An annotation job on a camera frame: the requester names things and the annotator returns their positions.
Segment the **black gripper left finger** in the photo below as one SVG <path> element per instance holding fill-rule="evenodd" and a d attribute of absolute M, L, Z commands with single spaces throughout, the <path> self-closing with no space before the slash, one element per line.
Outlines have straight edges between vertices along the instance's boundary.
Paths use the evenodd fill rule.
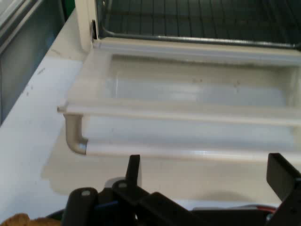
<path fill-rule="evenodd" d="M 71 192 L 63 226 L 191 226 L 193 214 L 161 193 L 138 185 L 140 156 L 131 155 L 124 179 L 101 192 L 91 187 Z"/>

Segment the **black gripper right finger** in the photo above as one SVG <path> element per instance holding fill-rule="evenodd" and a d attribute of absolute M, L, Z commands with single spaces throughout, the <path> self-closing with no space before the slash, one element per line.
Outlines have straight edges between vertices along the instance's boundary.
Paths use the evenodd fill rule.
<path fill-rule="evenodd" d="M 270 153 L 267 182 L 281 200 L 268 226 L 299 226 L 301 224 L 301 173 L 281 154 Z"/>

